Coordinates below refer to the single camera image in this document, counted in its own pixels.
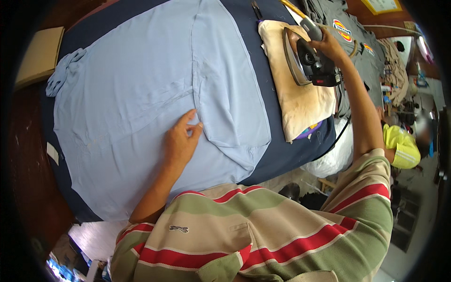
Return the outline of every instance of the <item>yellow shirt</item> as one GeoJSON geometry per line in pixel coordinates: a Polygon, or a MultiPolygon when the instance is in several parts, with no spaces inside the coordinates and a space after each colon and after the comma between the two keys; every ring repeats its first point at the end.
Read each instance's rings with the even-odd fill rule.
{"type": "Polygon", "coordinates": [[[384,125],[384,143],[387,149],[396,149],[395,160],[391,165],[401,169],[414,168],[421,156],[415,138],[397,125],[384,125]]]}

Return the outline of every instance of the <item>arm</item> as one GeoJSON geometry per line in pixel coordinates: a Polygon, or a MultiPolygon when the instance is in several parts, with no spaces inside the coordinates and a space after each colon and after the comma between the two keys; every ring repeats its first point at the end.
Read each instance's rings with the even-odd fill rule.
{"type": "Polygon", "coordinates": [[[373,149],[384,148],[382,131],[376,130],[381,126],[380,118],[351,59],[325,28],[322,28],[322,33],[323,40],[311,41],[310,46],[321,50],[335,62],[335,65],[343,73],[352,118],[355,120],[352,127],[354,130],[354,161],[356,161],[373,149]]]}
{"type": "Polygon", "coordinates": [[[188,125],[196,110],[190,110],[166,133],[165,159],[156,179],[132,212],[131,223],[156,223],[164,211],[169,192],[197,147],[203,124],[188,125]]]}

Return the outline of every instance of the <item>dickies logo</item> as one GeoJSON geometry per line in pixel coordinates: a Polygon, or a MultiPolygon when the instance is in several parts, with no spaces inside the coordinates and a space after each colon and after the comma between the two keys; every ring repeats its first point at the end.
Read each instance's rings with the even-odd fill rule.
{"type": "Polygon", "coordinates": [[[374,56],[374,51],[370,46],[368,46],[366,43],[364,43],[364,47],[371,55],[374,56]]]}
{"type": "Polygon", "coordinates": [[[345,39],[347,42],[352,42],[351,31],[349,29],[346,29],[345,26],[338,19],[334,19],[333,27],[343,31],[339,32],[339,34],[341,35],[341,37],[343,37],[343,39],[345,39]]]}

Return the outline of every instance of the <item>ironing board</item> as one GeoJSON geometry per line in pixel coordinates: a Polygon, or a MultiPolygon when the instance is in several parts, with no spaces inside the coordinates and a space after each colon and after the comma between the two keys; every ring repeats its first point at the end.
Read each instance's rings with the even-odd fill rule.
{"type": "MultiPolygon", "coordinates": [[[[124,21],[164,2],[166,0],[120,0],[89,15],[64,34],[58,60],[78,48],[91,45],[124,21]]],[[[249,1],[242,0],[221,0],[221,2],[235,19],[250,54],[271,128],[272,141],[268,149],[252,175],[241,182],[244,185],[254,185],[291,171],[326,152],[336,138],[335,128],[333,118],[329,117],[322,122],[310,139],[298,139],[293,144],[285,141],[276,88],[268,60],[260,47],[262,41],[257,32],[257,18],[252,6],[249,1]]],[[[265,19],[296,24],[280,2],[258,0],[258,5],[265,19]]],[[[55,99],[46,97],[44,88],[41,89],[40,97],[44,138],[58,152],[61,152],[58,139],[53,132],[55,99]]],[[[76,219],[79,222],[101,221],[81,197],[71,189],[72,181],[64,156],[60,155],[58,166],[53,161],[51,161],[51,166],[58,187],[76,219]]]]}

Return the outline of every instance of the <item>man's right hand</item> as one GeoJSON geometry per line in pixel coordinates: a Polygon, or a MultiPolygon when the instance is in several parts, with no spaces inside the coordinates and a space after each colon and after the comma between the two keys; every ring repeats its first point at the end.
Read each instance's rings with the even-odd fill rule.
{"type": "Polygon", "coordinates": [[[310,41],[308,44],[310,47],[323,52],[324,55],[334,61],[337,67],[341,68],[344,62],[349,60],[348,54],[326,28],[321,28],[321,31],[323,33],[322,41],[310,41]]]}

